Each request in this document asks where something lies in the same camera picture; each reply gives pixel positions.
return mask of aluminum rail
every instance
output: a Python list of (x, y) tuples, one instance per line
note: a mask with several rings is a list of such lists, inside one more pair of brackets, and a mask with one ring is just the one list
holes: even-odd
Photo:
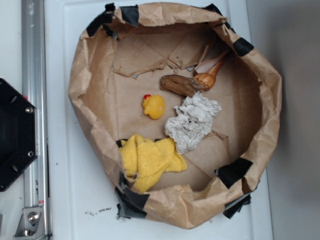
[(24, 172), (25, 208), (42, 208), (44, 235), (51, 235), (46, 111), (45, 17), (43, 0), (21, 0), (22, 94), (37, 108), (37, 158)]

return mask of screw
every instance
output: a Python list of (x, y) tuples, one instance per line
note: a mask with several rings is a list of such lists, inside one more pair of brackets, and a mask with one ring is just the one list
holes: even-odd
[(31, 114), (31, 113), (34, 112), (34, 110), (32, 109), (32, 107), (27, 107), (27, 108), (25, 109), (25, 112), (26, 112), (27, 114)]
[(32, 223), (35, 223), (36, 221), (39, 220), (39, 215), (36, 213), (36, 212), (30, 212), (29, 215), (28, 215), (28, 220), (29, 222), (32, 224)]
[(23, 232), (22, 232), (22, 236), (30, 236), (31, 235), (31, 232), (30, 232), (30, 230), (29, 229), (26, 229), (26, 230), (23, 230)]

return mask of brown paper bag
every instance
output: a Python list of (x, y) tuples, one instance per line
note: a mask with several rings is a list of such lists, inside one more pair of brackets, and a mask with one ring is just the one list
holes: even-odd
[[(161, 139), (183, 97), (160, 90), (160, 78), (231, 49), (216, 84), (203, 95), (222, 111), (212, 134), (184, 154), (188, 169), (165, 172), (140, 194), (125, 176), (117, 141), (138, 133)], [(254, 191), (273, 154), (280, 125), (281, 77), (211, 5), (106, 5), (82, 33), (72, 66), (69, 98), (82, 130), (114, 184), (119, 214), (194, 228)], [(166, 101), (162, 118), (143, 114), (145, 94)]]

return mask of piece of wood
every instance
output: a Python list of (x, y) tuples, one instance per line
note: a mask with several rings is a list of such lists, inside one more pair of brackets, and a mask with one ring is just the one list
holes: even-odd
[(202, 92), (204, 86), (193, 78), (179, 75), (165, 75), (160, 79), (160, 89), (170, 90), (176, 94), (192, 97), (196, 92)]

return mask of crumpled white rag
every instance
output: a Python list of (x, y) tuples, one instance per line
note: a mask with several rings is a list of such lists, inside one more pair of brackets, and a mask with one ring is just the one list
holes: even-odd
[(179, 154), (195, 149), (211, 132), (214, 117), (222, 110), (216, 100), (209, 100), (196, 92), (187, 96), (181, 106), (174, 107), (177, 117), (170, 117), (164, 132), (175, 141)]

